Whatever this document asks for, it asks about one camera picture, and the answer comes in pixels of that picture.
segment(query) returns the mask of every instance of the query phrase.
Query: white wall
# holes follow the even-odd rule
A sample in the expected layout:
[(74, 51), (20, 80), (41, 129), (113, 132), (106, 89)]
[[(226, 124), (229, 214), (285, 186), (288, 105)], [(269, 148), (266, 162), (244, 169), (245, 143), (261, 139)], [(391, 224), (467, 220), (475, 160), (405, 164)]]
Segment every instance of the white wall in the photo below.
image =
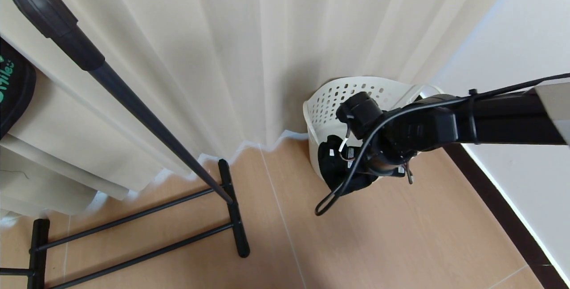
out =
[[(433, 83), (464, 96), (470, 88), (483, 92), (566, 72), (570, 72), (570, 0), (498, 0)], [(466, 149), (569, 283), (570, 149), (525, 145)]]

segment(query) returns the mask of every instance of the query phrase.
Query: robotic arm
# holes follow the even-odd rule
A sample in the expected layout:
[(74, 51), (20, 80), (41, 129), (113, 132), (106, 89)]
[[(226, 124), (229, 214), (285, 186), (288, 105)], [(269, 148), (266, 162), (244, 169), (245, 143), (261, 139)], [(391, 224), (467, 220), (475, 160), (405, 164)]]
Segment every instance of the robotic arm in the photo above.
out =
[[(450, 143), (570, 144), (570, 73), (469, 94), (462, 98), (438, 94), (390, 111), (381, 110), (366, 92), (340, 104), (336, 116), (347, 126), (344, 141), (354, 134), (363, 143), (356, 157), (348, 159), (353, 162), (344, 180), (338, 185), (327, 181), (332, 192), (315, 214), (320, 216), (340, 196), (361, 189), (349, 188), (359, 176), (370, 180), (370, 175), (407, 175), (411, 184), (409, 161), (419, 151)], [(343, 147), (344, 143), (339, 156), (348, 161)]]

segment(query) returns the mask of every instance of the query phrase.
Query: tile grout line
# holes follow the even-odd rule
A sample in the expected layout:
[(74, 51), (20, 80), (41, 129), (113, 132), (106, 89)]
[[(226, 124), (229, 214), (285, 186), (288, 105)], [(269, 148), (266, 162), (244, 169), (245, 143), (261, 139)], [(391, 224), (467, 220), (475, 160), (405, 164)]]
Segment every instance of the tile grout line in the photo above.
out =
[[(69, 216), (69, 220), (67, 220), (67, 236), (69, 236), (69, 228), (71, 227), (71, 215)], [(63, 256), (63, 282), (65, 282), (65, 272), (67, 270), (67, 247), (69, 246), (69, 242), (65, 243), (65, 255)]]
[(495, 287), (497, 287), (497, 285), (500, 285), (501, 283), (507, 281), (507, 279), (509, 279), (510, 277), (516, 275), (517, 273), (519, 273), (519, 271), (521, 271), (522, 269), (525, 269), (526, 267), (528, 267), (529, 265), (523, 265), (519, 270), (515, 271), (514, 273), (511, 273), (510, 275), (508, 275), (505, 279), (499, 281), (498, 283), (495, 283), (494, 285), (492, 285), (491, 287), (489, 287), (489, 289), (493, 289)]
[(301, 275), (301, 281), (303, 282), (303, 287), (307, 289), (307, 283), (305, 283), (305, 277), (303, 277), (303, 271), (301, 271), (301, 264), (299, 259), (297, 259), (297, 253), (295, 252), (295, 246), (293, 245), (293, 240), (291, 240), (291, 235), (289, 234), (289, 228), (287, 228), (287, 222), (285, 222), (285, 215), (283, 210), (281, 210), (281, 204), (279, 204), (279, 199), (277, 199), (277, 192), (273, 186), (273, 181), (271, 180), (271, 173), (269, 173), (269, 167), (267, 167), (267, 162), (265, 161), (265, 156), (261, 150), (261, 145), (259, 146), (259, 153), (261, 153), (261, 159), (263, 159), (263, 165), (265, 165), (265, 171), (267, 172), (267, 177), (269, 177), (269, 184), (271, 185), (271, 190), (273, 190), (273, 196), (275, 197), (275, 202), (277, 203), (277, 208), (279, 209), (279, 214), (281, 214), (281, 220), (283, 220), (283, 226), (285, 226), (285, 232), (287, 233), (287, 238), (289, 238), (289, 244), (291, 244), (291, 250), (293, 251), (293, 257), (297, 263), (297, 269), (299, 270), (299, 275)]

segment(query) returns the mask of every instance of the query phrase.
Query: black metal rack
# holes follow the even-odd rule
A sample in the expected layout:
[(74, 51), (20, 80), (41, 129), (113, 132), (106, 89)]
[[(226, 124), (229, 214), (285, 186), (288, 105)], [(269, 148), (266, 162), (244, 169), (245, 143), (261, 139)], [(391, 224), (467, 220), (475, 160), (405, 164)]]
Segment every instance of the black metal rack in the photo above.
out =
[(130, 87), (116, 74), (105, 62), (105, 57), (93, 45), (91, 40), (77, 26), (77, 18), (71, 13), (62, 0), (13, 0), (20, 11), (31, 23), (45, 36), (52, 39), (76, 64), (91, 74), (114, 98), (127, 108), (147, 129), (149, 129), (160, 141), (162, 141), (175, 155), (179, 157), (198, 177), (209, 186), (208, 189), (196, 192), (171, 202), (160, 204), (154, 208), (138, 212), (108, 222), (102, 226), (92, 228), (53, 242), (48, 241), (49, 220), (38, 219), (34, 221), (30, 248), (30, 265), (28, 269), (0, 268), (0, 275), (27, 276), (28, 289), (45, 289), (45, 259), (49, 248), (65, 244), (69, 241), (83, 238), (102, 230), (124, 224), (153, 212), (181, 204), (188, 200), (198, 198), (210, 192), (216, 192), (226, 201), (230, 222), (216, 228), (207, 230), (185, 240), (171, 244), (164, 248), (149, 252), (137, 258), (119, 263), (112, 267), (102, 269), (90, 275), (67, 281), (51, 289), (69, 288), (85, 281), (101, 277), (103, 275), (129, 267), (136, 263), (146, 261), (155, 256), (192, 244), (198, 240), (212, 236), (227, 229), (232, 229), (238, 255), (246, 258), (250, 254), (248, 240), (246, 238), (244, 224), (240, 216), (240, 208), (232, 184), (232, 176), (228, 163), (221, 159), (218, 162), (220, 168), (221, 185), (194, 159), (184, 148), (182, 143), (164, 126), (164, 124), (152, 113), (152, 111), (140, 100)]

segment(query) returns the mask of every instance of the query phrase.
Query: laundry basket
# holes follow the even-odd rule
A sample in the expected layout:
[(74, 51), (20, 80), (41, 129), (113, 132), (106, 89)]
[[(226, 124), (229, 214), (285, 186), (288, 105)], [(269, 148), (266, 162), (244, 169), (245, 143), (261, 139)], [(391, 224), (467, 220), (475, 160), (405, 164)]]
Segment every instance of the laundry basket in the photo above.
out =
[[(364, 91), (382, 110), (391, 110), (413, 102), (423, 88), (423, 85), (404, 84), (373, 76), (344, 77), (321, 86), (303, 104), (309, 134), (309, 154), (316, 174), (322, 179), (318, 157), (320, 143), (325, 142), (328, 135), (344, 137), (346, 134), (346, 124), (340, 122), (335, 114), (339, 104)], [(346, 145), (359, 147), (362, 141), (351, 135)]]

